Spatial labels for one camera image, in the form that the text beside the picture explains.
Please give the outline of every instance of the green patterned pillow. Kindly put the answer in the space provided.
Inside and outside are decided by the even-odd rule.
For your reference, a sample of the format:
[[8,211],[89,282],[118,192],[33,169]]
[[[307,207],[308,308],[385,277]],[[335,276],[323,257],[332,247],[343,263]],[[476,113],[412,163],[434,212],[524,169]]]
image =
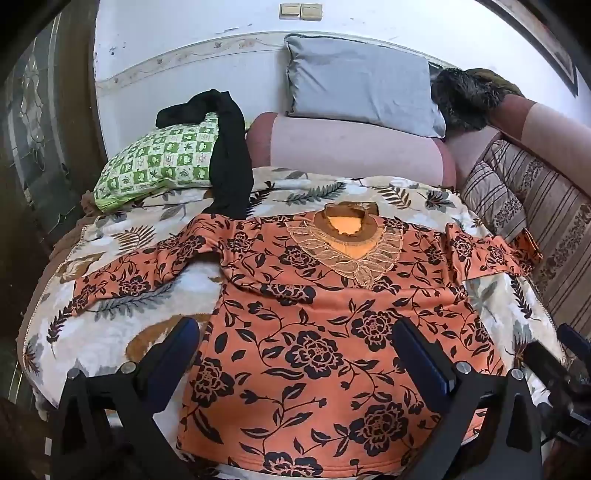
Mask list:
[[217,115],[198,125],[174,125],[150,132],[109,160],[96,184],[102,211],[162,188],[210,187],[209,162],[219,135]]

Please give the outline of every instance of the gray pillow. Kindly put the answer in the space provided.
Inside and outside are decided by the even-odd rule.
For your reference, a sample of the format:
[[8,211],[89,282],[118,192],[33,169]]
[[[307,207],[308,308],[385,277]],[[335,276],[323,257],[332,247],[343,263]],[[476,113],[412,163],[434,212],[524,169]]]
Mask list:
[[445,121],[431,100],[426,58],[395,48],[290,34],[289,116],[380,125],[421,137],[443,137]]

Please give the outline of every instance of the orange floral blouse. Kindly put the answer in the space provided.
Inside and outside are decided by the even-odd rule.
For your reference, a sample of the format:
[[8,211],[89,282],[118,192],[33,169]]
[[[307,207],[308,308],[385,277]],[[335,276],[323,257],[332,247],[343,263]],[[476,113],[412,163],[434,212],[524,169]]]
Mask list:
[[[339,233],[330,215],[357,216],[361,228]],[[350,206],[251,220],[202,214],[77,280],[67,314],[154,290],[210,251],[225,280],[190,371],[178,443],[288,476],[406,465],[439,416],[401,365],[391,326],[410,318],[452,361],[503,374],[462,282],[529,268],[525,252],[500,237],[473,238],[454,224],[439,233]],[[481,423],[475,416],[467,437]]]

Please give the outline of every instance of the striped cushion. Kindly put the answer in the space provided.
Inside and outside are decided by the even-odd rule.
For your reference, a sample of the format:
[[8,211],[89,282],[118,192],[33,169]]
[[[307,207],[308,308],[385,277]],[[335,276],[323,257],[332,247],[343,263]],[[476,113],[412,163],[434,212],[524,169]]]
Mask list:
[[532,274],[557,325],[591,337],[591,205],[561,174],[511,143],[492,144],[460,193],[507,241],[527,227],[544,259]]

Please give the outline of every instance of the striped sofa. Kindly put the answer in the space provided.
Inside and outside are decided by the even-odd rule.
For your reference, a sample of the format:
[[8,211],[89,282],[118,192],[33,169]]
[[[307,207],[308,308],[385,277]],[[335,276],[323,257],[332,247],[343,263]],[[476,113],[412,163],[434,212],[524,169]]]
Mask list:
[[491,120],[498,130],[478,134],[470,158],[466,134],[448,142],[460,195],[508,242],[528,228],[544,255],[531,276],[542,303],[591,339],[591,129],[514,96]]

